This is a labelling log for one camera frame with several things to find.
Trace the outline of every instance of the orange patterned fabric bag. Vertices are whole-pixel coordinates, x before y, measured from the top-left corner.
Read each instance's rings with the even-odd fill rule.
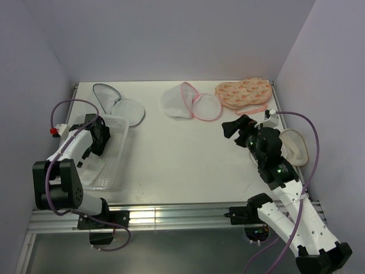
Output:
[[[215,95],[223,106],[229,107],[241,116],[254,114],[267,109],[267,101],[273,94],[271,85],[261,78],[248,78],[239,82],[224,82],[216,87]],[[250,104],[262,104],[255,110],[238,112]]]

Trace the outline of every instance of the white plastic basket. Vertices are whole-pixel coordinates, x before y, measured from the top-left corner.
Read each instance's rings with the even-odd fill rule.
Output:
[[[127,138],[129,122],[122,118],[112,115],[100,115],[106,126],[110,128],[110,139],[100,158],[105,165],[98,177],[89,186],[84,186],[84,190],[103,190],[108,191],[115,188],[116,174],[120,166],[120,159],[123,153],[124,143]],[[81,124],[85,121],[85,114],[79,114],[74,124]]]

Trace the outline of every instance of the metal frame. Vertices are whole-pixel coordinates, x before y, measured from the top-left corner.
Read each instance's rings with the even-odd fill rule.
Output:
[[[270,81],[273,88],[273,97],[279,110],[280,104],[276,95],[274,82]],[[78,84],[75,85],[72,98],[76,97]],[[72,103],[67,114],[68,121],[72,109]],[[283,127],[286,123],[281,115]],[[299,177],[303,180],[301,170],[296,169]],[[130,212],[129,229],[131,231],[150,231],[150,230],[173,230],[173,229],[209,229],[209,228],[228,228],[231,227],[230,219],[224,217],[224,213],[229,212],[229,207],[245,206],[247,202],[239,203],[206,203],[206,204],[174,204],[174,205],[113,205],[110,207],[114,210],[128,210]],[[315,210],[324,223],[326,222],[322,207],[319,202],[312,202]],[[287,210],[281,203],[277,206],[282,213],[286,214]],[[77,230],[78,216],[67,214],[59,217],[50,211],[34,211],[32,213],[29,226],[26,232],[25,241],[18,260],[15,273],[26,273],[26,269],[33,251],[33,246],[37,234],[43,233],[89,233],[88,230]],[[245,227],[259,227],[261,224],[246,225]]]

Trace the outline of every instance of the black clamp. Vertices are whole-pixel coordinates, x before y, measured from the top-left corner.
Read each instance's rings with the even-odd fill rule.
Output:
[[[109,211],[107,208],[108,205],[103,200],[103,212],[98,215],[94,216],[98,220],[107,221],[108,223],[120,224],[123,227],[128,228],[129,225],[129,211],[121,210],[121,211]],[[115,229],[116,227],[111,227],[110,225],[100,224],[93,220],[90,220],[87,217],[81,217],[78,221],[78,229],[79,230],[93,230],[93,229]],[[111,244],[114,238],[115,231],[112,232],[90,232],[89,234],[89,241],[92,245],[107,245]]]
[[[230,218],[231,225],[264,224],[258,217],[257,208],[261,208],[263,204],[271,203],[272,201],[272,198],[266,193],[261,193],[250,198],[246,206],[230,207],[229,212],[224,216]]]

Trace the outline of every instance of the lavender wall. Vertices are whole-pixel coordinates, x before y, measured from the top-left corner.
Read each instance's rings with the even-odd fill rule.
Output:
[[[0,1],[0,91],[0,272],[13,273],[34,206],[31,167],[55,149],[50,111],[71,96],[67,75],[20,0]]]
[[[365,269],[364,14],[364,0],[317,0],[277,79],[282,108],[307,114],[318,128],[321,154],[310,193],[333,233],[351,245],[349,273]],[[310,127],[299,118],[288,124],[305,132],[310,168]]]
[[[23,0],[74,81],[276,79],[314,0]]]

